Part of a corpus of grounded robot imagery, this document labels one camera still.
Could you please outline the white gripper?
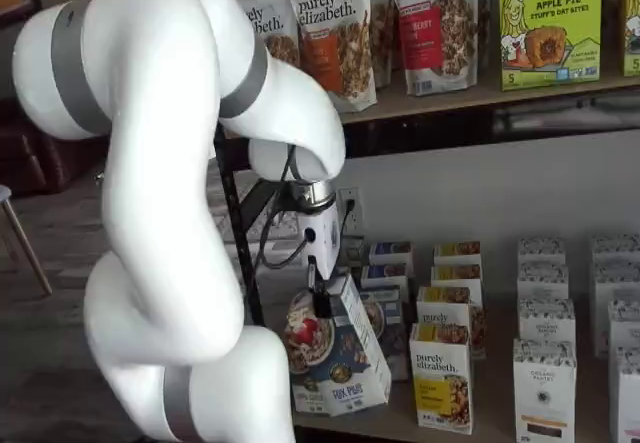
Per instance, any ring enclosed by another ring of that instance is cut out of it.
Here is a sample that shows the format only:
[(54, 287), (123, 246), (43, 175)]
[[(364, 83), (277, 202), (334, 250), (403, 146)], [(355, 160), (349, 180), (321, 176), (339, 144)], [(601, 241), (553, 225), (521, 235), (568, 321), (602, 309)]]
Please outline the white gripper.
[(307, 267), (308, 290), (313, 312), (319, 319), (332, 317), (326, 281), (332, 276), (340, 251), (340, 221), (337, 203), (313, 214), (298, 214), (299, 235), (305, 238), (302, 250)]

